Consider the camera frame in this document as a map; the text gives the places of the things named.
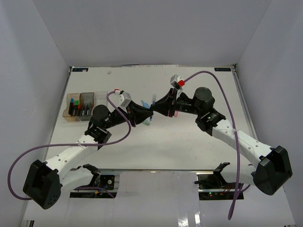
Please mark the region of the green transparent highlighter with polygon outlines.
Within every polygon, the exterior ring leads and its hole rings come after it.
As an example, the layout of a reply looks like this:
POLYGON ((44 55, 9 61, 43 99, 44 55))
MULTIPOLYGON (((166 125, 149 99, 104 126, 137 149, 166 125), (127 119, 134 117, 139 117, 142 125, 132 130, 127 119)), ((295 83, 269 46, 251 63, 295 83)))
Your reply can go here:
POLYGON ((147 125, 147 126, 149 126, 149 125, 150 125, 150 121, 148 121, 148 120, 145 120, 145 121, 143 121, 143 124, 144 124, 144 125, 147 125))

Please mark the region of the orange cap black highlighter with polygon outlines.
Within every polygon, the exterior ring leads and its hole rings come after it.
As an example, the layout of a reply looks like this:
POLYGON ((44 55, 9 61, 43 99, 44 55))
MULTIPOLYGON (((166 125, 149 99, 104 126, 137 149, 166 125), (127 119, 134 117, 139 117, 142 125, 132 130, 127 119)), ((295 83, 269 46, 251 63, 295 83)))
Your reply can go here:
POLYGON ((77 112, 76 112, 77 116, 81 116, 82 115, 82 109, 83 109, 83 104, 79 103, 78 104, 78 109, 77 109, 77 112))

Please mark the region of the green cap black highlighter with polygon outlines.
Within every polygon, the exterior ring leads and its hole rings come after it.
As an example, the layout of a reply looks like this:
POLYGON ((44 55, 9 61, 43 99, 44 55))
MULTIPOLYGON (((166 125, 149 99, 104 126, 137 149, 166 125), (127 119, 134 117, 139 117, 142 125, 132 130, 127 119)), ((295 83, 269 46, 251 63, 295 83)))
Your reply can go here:
POLYGON ((75 100, 73 103, 73 106, 72 106, 72 112, 71 112, 72 116, 76 116, 77 111, 78 111, 78 106, 79 106, 79 101, 75 100))

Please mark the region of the blue cap black highlighter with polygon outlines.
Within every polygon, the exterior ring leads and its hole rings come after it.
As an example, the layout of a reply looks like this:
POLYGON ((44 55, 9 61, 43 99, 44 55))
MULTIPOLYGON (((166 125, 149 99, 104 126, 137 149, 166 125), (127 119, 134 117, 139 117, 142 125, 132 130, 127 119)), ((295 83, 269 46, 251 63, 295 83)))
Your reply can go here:
POLYGON ((70 103, 69 103, 69 109, 68 109, 68 114, 69 114, 70 116, 72 116, 73 106, 74 106, 74 99, 71 98, 71 99, 70 99, 70 103))

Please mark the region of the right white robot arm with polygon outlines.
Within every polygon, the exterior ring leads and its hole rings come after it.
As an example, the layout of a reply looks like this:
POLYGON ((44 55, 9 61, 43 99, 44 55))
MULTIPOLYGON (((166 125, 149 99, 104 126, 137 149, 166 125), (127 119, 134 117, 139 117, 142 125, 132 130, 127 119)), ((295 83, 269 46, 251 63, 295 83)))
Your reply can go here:
POLYGON ((172 117, 176 111, 195 114, 198 128, 219 139, 233 149, 239 149, 254 167, 248 184, 255 185, 267 195, 273 195, 292 177, 293 172, 287 150, 282 146, 273 148, 263 144, 242 131, 236 131, 224 115, 214 109, 215 98, 206 87, 199 87, 193 98, 185 93, 177 95, 172 88, 151 109, 164 116, 172 117))

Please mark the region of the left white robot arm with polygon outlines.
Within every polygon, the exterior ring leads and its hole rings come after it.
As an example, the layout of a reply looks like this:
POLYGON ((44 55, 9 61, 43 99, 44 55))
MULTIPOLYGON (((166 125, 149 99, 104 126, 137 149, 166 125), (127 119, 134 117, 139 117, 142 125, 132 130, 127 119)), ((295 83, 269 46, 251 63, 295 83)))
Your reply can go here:
POLYGON ((90 118, 88 129, 75 145, 70 145, 57 156, 41 162, 36 160, 29 168, 23 192, 41 208, 51 208, 66 187, 65 176, 85 157, 95 153, 111 137, 109 128, 127 123, 130 128, 153 115, 152 110, 130 102, 123 111, 109 111, 105 105, 97 105, 90 118))

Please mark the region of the blue transparent highlighter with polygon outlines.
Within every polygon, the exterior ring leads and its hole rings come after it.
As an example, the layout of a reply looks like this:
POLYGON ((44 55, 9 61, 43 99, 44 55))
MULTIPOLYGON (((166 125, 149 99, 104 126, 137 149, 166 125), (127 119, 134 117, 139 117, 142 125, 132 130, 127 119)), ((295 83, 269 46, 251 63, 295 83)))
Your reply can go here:
POLYGON ((144 108, 148 108, 148 109, 150 108, 150 106, 149 106, 148 103, 146 103, 146 102, 143 101, 143 100, 142 100, 141 102, 142 102, 142 105, 143 105, 144 108))

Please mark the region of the grey transparent container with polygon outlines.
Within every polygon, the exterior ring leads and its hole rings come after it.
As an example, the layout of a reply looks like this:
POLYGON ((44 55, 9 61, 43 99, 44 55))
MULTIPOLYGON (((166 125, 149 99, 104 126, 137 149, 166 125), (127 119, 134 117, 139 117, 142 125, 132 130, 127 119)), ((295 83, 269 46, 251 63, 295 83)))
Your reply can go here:
POLYGON ((94 107, 94 92, 86 92, 80 94, 80 112, 79 119, 81 121, 89 121, 92 116, 94 107))

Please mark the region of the right blue table label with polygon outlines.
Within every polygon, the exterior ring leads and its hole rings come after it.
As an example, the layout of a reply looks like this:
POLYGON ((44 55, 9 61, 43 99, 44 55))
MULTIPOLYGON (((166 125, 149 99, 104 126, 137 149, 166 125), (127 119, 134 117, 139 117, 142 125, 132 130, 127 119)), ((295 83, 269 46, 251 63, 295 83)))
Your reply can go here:
POLYGON ((231 68, 214 68, 214 71, 229 72, 231 71, 231 68))

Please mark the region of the blue table label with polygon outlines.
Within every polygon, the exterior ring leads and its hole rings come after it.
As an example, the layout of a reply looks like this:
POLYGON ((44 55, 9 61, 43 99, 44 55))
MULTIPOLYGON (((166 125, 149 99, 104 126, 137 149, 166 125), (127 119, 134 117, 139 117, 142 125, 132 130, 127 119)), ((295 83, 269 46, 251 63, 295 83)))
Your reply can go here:
POLYGON ((87 72, 88 68, 73 68, 72 72, 87 72))
POLYGON ((231 71, 231 68, 214 68, 214 71, 229 72, 231 71))

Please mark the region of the brown transparent container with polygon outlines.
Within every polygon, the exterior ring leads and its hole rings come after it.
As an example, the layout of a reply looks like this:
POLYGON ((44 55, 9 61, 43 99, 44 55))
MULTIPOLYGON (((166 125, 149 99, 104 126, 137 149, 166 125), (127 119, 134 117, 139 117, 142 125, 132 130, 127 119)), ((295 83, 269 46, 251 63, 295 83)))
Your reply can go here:
POLYGON ((80 118, 77 116, 77 111, 74 113, 75 107, 74 105, 79 105, 80 103, 80 93, 68 93, 63 102, 63 113, 62 117, 67 122, 78 122, 80 118))

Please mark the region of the left blue table label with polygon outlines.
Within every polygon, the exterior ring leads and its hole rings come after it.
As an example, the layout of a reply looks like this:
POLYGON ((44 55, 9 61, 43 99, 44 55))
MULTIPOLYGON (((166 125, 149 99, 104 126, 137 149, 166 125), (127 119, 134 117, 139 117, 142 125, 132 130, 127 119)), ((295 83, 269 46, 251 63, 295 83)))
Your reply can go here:
POLYGON ((72 72, 87 72, 88 68, 73 68, 72 72))

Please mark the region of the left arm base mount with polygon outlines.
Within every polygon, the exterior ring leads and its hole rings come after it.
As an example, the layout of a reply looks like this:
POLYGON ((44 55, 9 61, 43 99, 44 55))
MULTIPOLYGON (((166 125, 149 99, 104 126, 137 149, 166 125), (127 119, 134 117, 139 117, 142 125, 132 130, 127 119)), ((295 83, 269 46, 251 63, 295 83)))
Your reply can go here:
POLYGON ((115 183, 115 175, 102 174, 90 164, 79 166, 78 169, 88 170, 92 174, 92 179, 89 184, 79 186, 80 190, 71 192, 70 198, 114 199, 116 197, 118 185, 115 183))

